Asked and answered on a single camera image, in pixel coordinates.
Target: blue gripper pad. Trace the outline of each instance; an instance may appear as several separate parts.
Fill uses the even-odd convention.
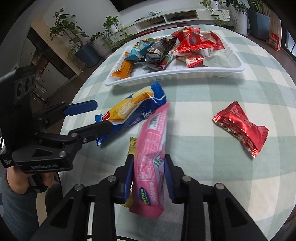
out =
[[[124,202],[126,202],[127,199],[129,198],[132,181],[133,181],[133,160],[131,161],[131,164],[130,164],[130,167],[128,170],[128,175],[127,175],[126,181],[124,183],[124,193],[123,193]]]
[[[168,160],[165,158],[165,181],[168,187],[168,194],[172,202],[175,202],[175,186],[171,170],[169,168]]]
[[[98,108],[98,103],[95,100],[85,101],[85,102],[69,105],[64,110],[64,115],[66,116],[78,115],[81,113],[96,110],[97,108]]]

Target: white plastic tray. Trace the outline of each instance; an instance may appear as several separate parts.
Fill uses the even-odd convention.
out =
[[[227,77],[232,73],[242,73],[244,71],[244,63],[241,58],[237,55],[235,51],[231,49],[228,42],[217,34],[221,39],[225,47],[225,55],[228,58],[231,68],[212,68],[212,67],[197,67],[197,68],[187,68],[186,63],[174,59],[168,64],[165,70],[155,71],[151,68],[145,67],[141,64],[137,64],[137,67],[131,71],[131,76],[129,78],[120,79],[118,77],[111,76],[111,74],[121,67],[122,62],[125,59],[124,53],[130,52],[134,44],[127,46],[122,56],[114,65],[113,69],[109,73],[105,80],[105,85],[120,85],[120,86],[131,86],[135,84],[147,83],[150,81],[165,80],[165,79],[190,79],[190,78],[203,78],[203,77]],[[159,36],[155,38],[164,38],[167,36]]]

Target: gray planter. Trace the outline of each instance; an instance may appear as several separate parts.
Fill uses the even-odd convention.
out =
[[[77,58],[79,58],[83,63],[85,63],[85,65],[89,68],[96,65],[101,60],[101,57],[94,50],[90,43],[84,45],[74,55]]]
[[[108,58],[112,54],[111,49],[104,42],[102,36],[95,39],[91,44],[94,50],[104,59]]]
[[[266,41],[269,37],[269,17],[261,13],[255,12],[251,9],[247,9],[247,12],[251,28],[251,34],[257,39]]]

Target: pink snack wrapper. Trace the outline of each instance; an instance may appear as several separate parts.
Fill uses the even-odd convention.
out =
[[[158,218],[163,212],[165,138],[170,103],[159,107],[143,124],[133,160],[130,212]]]

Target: tv stand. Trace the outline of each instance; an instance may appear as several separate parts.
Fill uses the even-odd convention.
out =
[[[229,19],[229,10],[222,8],[213,11],[222,21],[225,21],[225,25],[233,25]],[[137,19],[137,21],[124,25],[123,28],[127,27],[127,34],[140,35],[145,32],[155,32],[160,27],[188,26],[206,24],[206,22],[213,24],[213,16],[208,10],[204,7],[190,7],[160,12],[148,18]],[[120,36],[121,34],[121,32],[118,32],[114,33],[113,36],[120,40],[123,38]]]

